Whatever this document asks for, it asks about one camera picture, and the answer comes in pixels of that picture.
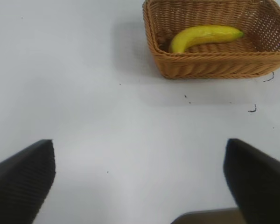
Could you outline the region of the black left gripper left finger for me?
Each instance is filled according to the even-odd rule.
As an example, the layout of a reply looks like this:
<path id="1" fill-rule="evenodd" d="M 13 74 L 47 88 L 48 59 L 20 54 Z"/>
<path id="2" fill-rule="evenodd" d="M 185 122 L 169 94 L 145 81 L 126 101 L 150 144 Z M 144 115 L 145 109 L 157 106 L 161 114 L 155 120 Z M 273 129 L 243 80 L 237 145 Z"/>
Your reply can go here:
<path id="1" fill-rule="evenodd" d="M 56 176 L 52 140 L 39 140 L 0 162 L 0 224 L 31 224 Z"/>

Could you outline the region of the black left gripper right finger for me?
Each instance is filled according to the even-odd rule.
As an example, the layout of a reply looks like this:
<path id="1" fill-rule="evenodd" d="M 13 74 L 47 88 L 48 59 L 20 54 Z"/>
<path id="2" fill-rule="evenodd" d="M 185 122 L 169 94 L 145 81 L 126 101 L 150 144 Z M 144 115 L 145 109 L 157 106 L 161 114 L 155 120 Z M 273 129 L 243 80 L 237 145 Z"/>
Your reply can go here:
<path id="1" fill-rule="evenodd" d="M 280 161 L 239 139 L 229 139 L 224 176 L 248 224 L 280 224 Z"/>

